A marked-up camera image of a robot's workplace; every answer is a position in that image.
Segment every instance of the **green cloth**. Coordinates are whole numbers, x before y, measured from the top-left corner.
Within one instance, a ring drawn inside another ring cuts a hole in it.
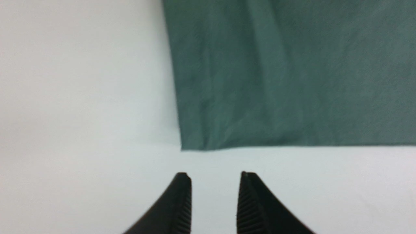
[[[416,0],[164,0],[182,149],[416,143]]]

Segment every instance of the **white surface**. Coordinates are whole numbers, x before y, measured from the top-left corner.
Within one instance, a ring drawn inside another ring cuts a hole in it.
[[[156,0],[0,0],[0,234],[116,234],[173,175],[193,234],[236,233],[241,170],[318,234],[415,234],[416,150],[180,152]]]

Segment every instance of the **teal fabric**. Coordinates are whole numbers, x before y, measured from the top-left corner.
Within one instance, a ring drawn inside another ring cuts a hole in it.
[[[183,149],[416,143],[415,0],[164,0]]]

